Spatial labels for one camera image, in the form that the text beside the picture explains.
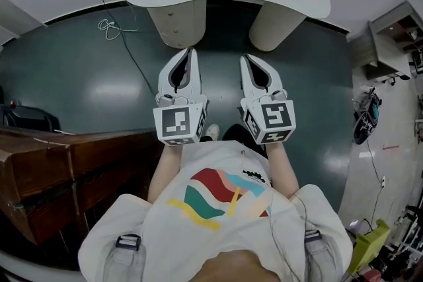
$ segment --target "yellow-green object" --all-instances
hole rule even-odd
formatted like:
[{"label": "yellow-green object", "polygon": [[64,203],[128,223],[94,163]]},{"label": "yellow-green object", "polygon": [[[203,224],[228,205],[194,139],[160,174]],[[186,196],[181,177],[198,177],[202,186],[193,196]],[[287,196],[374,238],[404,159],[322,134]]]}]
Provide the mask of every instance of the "yellow-green object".
[{"label": "yellow-green object", "polygon": [[376,221],[377,228],[366,235],[357,235],[356,246],[352,252],[352,259],[348,273],[354,274],[374,259],[385,244],[391,229],[384,220]]}]

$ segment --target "wooden cabinet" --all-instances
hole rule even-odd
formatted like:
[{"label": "wooden cabinet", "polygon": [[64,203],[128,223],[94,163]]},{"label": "wooden cabinet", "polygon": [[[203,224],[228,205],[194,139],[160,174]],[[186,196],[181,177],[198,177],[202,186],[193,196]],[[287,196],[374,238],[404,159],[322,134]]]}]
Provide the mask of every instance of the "wooden cabinet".
[{"label": "wooden cabinet", "polygon": [[162,150],[155,131],[60,135],[2,127],[0,209],[33,244],[63,239],[69,225],[83,238],[85,212],[111,205],[122,186],[147,197]]}]

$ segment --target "power cord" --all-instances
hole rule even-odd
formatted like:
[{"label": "power cord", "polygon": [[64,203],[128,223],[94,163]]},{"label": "power cord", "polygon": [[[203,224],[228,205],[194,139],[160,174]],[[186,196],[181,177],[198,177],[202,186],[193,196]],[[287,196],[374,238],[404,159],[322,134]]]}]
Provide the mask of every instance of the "power cord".
[{"label": "power cord", "polygon": [[107,5],[106,5],[106,3],[104,2],[104,0],[101,0],[101,1],[103,2],[104,9],[105,9],[105,10],[106,10],[106,12],[108,13],[108,15],[110,15],[110,17],[113,19],[114,24],[116,24],[116,26],[117,26],[118,30],[120,31],[120,33],[119,33],[118,35],[122,37],[122,39],[123,39],[123,41],[124,41],[125,48],[126,48],[126,50],[128,51],[128,54],[130,55],[130,57],[131,57],[132,61],[133,61],[133,62],[134,62],[134,64],[135,64],[135,66],[138,68],[138,71],[142,74],[142,76],[143,76],[143,78],[144,78],[145,82],[147,83],[147,86],[148,86],[148,88],[149,88],[149,90],[150,90],[151,94],[155,97],[155,96],[156,96],[156,94],[155,94],[155,92],[154,92],[154,90],[153,90],[153,87],[151,87],[151,85],[150,85],[149,81],[147,80],[147,78],[146,78],[146,77],[145,77],[145,75],[144,75],[144,72],[143,72],[143,71],[142,71],[142,69],[139,67],[139,65],[138,65],[138,64],[137,64],[137,62],[135,61],[134,57],[132,56],[132,53],[131,53],[130,49],[128,48],[128,45],[127,45],[127,43],[126,43],[126,39],[125,39],[125,34],[123,34],[123,33],[122,33],[122,32],[125,32],[125,30],[122,30],[122,29],[120,28],[120,25],[118,24],[118,21],[117,21],[117,20],[113,17],[112,13],[110,13],[110,12],[109,12],[109,10],[107,9]]},{"label": "power cord", "polygon": [[377,202],[379,201],[379,196],[381,195],[381,192],[382,192],[382,190],[383,190],[383,188],[384,188],[384,183],[383,183],[383,181],[379,178],[379,175],[378,175],[378,173],[377,173],[376,166],[375,166],[375,162],[374,162],[374,160],[373,160],[373,154],[372,154],[371,149],[370,149],[369,139],[366,139],[366,141],[367,141],[367,147],[368,147],[368,149],[369,149],[369,153],[370,153],[370,157],[371,157],[371,163],[372,163],[372,165],[373,165],[373,169],[375,170],[375,174],[376,174],[377,181],[378,181],[378,182],[379,182],[379,184],[381,185],[381,189],[379,190],[379,193],[377,194],[375,207],[373,208],[373,213],[371,214],[371,221],[370,221],[370,223],[369,223],[370,228],[369,228],[369,231],[367,232],[367,234],[368,234],[371,230],[373,230],[373,229],[372,229],[372,227],[371,227],[371,225],[373,224],[373,220],[374,220],[374,217],[375,217],[375,212],[376,212],[376,207],[377,207]]},{"label": "power cord", "polygon": [[371,221],[370,224],[373,224],[373,219],[375,217],[375,212],[376,212],[376,207],[377,207],[377,202],[379,201],[379,196],[381,195],[381,192],[383,190],[383,187],[381,187],[381,189],[379,190],[379,194],[377,194],[377,198],[376,198],[376,203],[375,203],[375,207],[373,208],[373,214],[371,214]]},{"label": "power cord", "polygon": [[[134,23],[136,23],[137,22],[137,15],[136,15],[136,13],[134,11],[134,8],[132,7],[132,5],[129,2],[127,2],[127,3],[130,6],[130,8],[131,8],[132,13],[134,14]],[[138,32],[138,30],[139,30],[139,25],[138,25],[138,27],[135,30],[124,30],[123,28],[119,28],[119,27],[115,26],[114,25],[114,21],[109,22],[107,19],[103,19],[102,21],[100,21],[98,23],[97,27],[98,27],[98,29],[100,31],[104,31],[104,30],[106,31],[106,39],[107,40],[114,40],[114,39],[116,39],[117,37],[119,37],[119,35],[122,32]],[[117,30],[117,31],[119,31],[119,33],[117,33],[117,35],[115,35],[113,38],[109,38],[109,35],[108,35],[109,28],[114,29],[114,30]]]},{"label": "power cord", "polygon": [[379,178],[379,175],[378,175],[377,170],[376,170],[375,162],[373,161],[373,154],[372,154],[372,152],[371,152],[371,150],[370,150],[369,139],[366,139],[366,141],[367,141],[367,147],[368,147],[368,149],[369,149],[369,153],[370,153],[370,157],[371,157],[371,164],[373,165],[373,168],[374,168],[374,170],[375,170],[375,174],[376,174],[377,181],[379,181],[379,183],[380,183],[380,184],[382,184],[382,181],[381,181],[381,179]]}]

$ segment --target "person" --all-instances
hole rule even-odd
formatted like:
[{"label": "person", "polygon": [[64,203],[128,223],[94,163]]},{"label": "person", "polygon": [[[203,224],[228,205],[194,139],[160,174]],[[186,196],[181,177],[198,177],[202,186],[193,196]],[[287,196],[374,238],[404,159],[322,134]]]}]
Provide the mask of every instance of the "person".
[{"label": "person", "polygon": [[[241,125],[230,127],[222,141],[218,137],[219,127],[211,125],[203,142],[164,147],[148,209],[126,213],[125,205],[113,205],[84,241],[79,263],[88,281],[98,280],[98,266],[107,267],[99,281],[139,281],[133,273],[123,278],[110,263],[99,264],[98,256],[110,254],[96,247],[99,238],[116,238],[112,223],[122,227],[141,214],[134,232],[144,254],[129,262],[142,262],[134,268],[142,271],[142,281],[341,279],[352,243],[323,192],[314,185],[299,187],[282,143],[264,150]],[[128,254],[118,255],[115,262],[122,263]]]}]

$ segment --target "cable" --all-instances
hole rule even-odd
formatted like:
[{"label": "cable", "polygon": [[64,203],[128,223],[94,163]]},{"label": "cable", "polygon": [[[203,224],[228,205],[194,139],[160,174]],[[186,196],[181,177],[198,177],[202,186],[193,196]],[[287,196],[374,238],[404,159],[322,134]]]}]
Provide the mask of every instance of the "cable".
[{"label": "cable", "polygon": [[369,139],[366,139],[366,141],[367,141],[367,147],[368,147],[369,152],[370,152],[371,163],[372,163],[372,165],[373,165],[373,168],[374,168],[374,170],[375,170],[375,174],[376,174],[376,177],[377,177],[377,181],[379,181],[379,183],[380,183],[380,184],[382,184],[381,179],[379,179],[379,175],[378,175],[378,173],[377,173],[375,163],[374,163],[374,161],[373,161],[373,154],[371,153],[371,150],[370,150]]},{"label": "cable", "polygon": [[367,223],[368,223],[368,225],[369,225],[369,227],[370,227],[370,229],[373,231],[373,228],[371,227],[371,223],[369,222],[369,220],[367,220],[367,219],[363,219],[363,221],[367,222]]},{"label": "cable", "polygon": [[373,165],[373,169],[375,170],[375,174],[376,174],[377,181],[381,184],[381,189],[379,190],[379,193],[377,194],[375,207],[373,208],[373,213],[371,214],[371,221],[370,221],[370,223],[369,223],[370,229],[371,229],[371,230],[373,230],[373,229],[372,229],[372,227],[371,227],[371,225],[373,224],[373,219],[374,219],[374,217],[375,217],[375,212],[376,212],[377,202],[379,201],[379,196],[381,195],[381,192],[382,192],[383,186],[382,186],[382,181],[381,181],[381,179],[379,178],[379,175],[378,175],[378,173],[377,173],[375,163],[374,163],[374,161],[373,161],[373,154],[371,153],[370,144],[369,144],[369,139],[367,138],[367,139],[366,139],[366,141],[367,141],[367,147],[368,147],[368,149],[369,149],[369,153],[370,153],[370,157],[371,157],[371,163],[372,163],[372,165]]},{"label": "cable", "polygon": [[[105,10],[106,10],[106,12],[108,13],[108,15],[110,15],[110,17],[113,19],[113,21],[114,21],[114,23],[116,24],[116,26],[118,27],[118,29],[119,29],[120,33],[121,33],[121,32],[125,32],[124,30],[121,30],[121,29],[120,29],[120,26],[119,26],[119,24],[118,24],[118,21],[117,21],[117,20],[116,20],[116,19],[112,16],[112,13],[110,13],[110,12],[109,12],[109,10],[107,9],[107,5],[106,5],[106,3],[104,2],[104,0],[101,0],[101,1],[103,2],[104,9],[105,9]],[[126,48],[126,50],[128,51],[128,54],[130,55],[130,57],[131,57],[132,61],[134,62],[135,66],[138,68],[138,71],[142,74],[142,76],[143,76],[143,78],[144,78],[145,82],[147,83],[147,86],[148,86],[148,88],[149,88],[149,90],[150,90],[151,94],[155,97],[155,96],[156,96],[156,94],[155,94],[155,92],[154,92],[153,88],[151,87],[150,83],[148,82],[147,78],[145,77],[144,72],[141,70],[141,68],[139,67],[139,65],[138,65],[138,64],[137,64],[137,62],[135,61],[134,57],[132,56],[132,53],[131,53],[130,49],[128,48],[128,45],[126,44],[125,34],[119,34],[119,35],[122,37],[122,39],[123,39],[123,41],[124,41],[125,48]]]},{"label": "cable", "polygon": [[[109,22],[107,19],[103,19],[102,21],[100,21],[98,23],[97,27],[98,27],[98,29],[100,31],[104,31],[104,30],[106,31],[106,39],[107,40],[114,40],[114,39],[116,39],[117,37],[119,37],[119,35],[122,32],[137,32],[139,30],[139,26],[137,27],[136,30],[124,30],[122,28],[119,28],[119,27],[115,26],[113,21],[112,22]],[[118,30],[119,33],[117,33],[117,35],[115,35],[113,38],[109,38],[108,37],[108,29],[109,28],[113,28],[115,30]]]},{"label": "cable", "polygon": [[377,201],[379,201],[379,196],[381,195],[382,190],[383,190],[383,187],[381,188],[381,190],[379,190],[379,194],[377,194],[375,207],[374,207],[374,209],[373,209],[373,214],[371,215],[371,221],[370,221],[370,224],[371,224],[371,225],[373,224],[373,219],[374,219],[374,217],[375,217],[375,212],[376,212],[376,207],[377,207]]}]

